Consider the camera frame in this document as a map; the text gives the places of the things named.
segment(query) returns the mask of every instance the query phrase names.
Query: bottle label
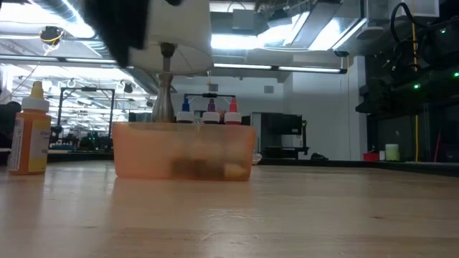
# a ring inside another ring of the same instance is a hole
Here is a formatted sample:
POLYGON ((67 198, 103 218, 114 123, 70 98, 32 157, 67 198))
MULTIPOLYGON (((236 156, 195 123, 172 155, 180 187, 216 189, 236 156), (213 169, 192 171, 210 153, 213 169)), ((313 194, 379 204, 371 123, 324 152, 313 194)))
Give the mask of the bottle label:
POLYGON ((51 128, 49 121, 34 120, 30 139, 29 171, 40 172, 46 169, 48 158, 49 137, 51 128))
POLYGON ((14 122, 13 144, 11 146, 11 155, 8 160, 8 169, 10 171, 19 170, 21 163, 22 138, 24 137, 24 118, 16 118, 14 122))

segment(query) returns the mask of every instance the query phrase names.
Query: wooden tabletop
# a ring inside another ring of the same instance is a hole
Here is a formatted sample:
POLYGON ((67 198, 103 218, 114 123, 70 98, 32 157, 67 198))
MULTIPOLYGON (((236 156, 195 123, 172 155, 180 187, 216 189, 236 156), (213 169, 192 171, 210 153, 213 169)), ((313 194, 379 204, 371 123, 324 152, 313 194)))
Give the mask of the wooden tabletop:
POLYGON ((0 168, 0 257, 459 257, 459 179, 254 167, 249 182, 116 178, 111 162, 0 168))

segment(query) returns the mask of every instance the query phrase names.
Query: translucent container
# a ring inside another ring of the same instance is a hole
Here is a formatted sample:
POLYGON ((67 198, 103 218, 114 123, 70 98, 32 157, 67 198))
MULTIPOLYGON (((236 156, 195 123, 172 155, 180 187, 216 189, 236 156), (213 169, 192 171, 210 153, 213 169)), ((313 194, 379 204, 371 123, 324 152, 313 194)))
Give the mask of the translucent container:
POLYGON ((113 123, 122 178, 246 181, 255 131, 245 125, 113 123))

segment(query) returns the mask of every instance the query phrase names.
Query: metal frame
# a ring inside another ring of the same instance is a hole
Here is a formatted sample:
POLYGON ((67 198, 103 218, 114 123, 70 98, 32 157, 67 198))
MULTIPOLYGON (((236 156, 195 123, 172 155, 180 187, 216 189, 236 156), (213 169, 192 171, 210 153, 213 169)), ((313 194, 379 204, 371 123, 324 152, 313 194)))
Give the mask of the metal frame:
POLYGON ((83 92, 88 92, 88 91, 95 92, 98 90, 112 92, 112 99, 111 99, 111 106, 110 106, 110 121, 109 121, 110 124, 108 125, 108 137, 110 138, 112 134, 113 107, 115 105, 115 89, 97 89, 97 88, 92 88, 92 87, 62 87, 60 88, 59 112, 57 114, 57 125, 60 125, 60 119, 62 115, 62 103, 67 97, 67 96, 64 97, 65 90, 72 90, 73 92, 76 90, 81 90, 83 92))

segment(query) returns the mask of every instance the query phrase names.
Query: orange squeeze bottle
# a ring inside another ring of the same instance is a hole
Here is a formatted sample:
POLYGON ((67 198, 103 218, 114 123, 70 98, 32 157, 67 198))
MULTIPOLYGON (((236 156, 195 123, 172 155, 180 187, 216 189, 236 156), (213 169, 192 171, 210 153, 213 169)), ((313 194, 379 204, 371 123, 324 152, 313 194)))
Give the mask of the orange squeeze bottle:
POLYGON ((30 96, 22 100, 22 110, 14 123, 9 174, 43 174, 48 158, 51 117, 46 114, 49 102, 43 98, 42 82, 34 82, 30 96))

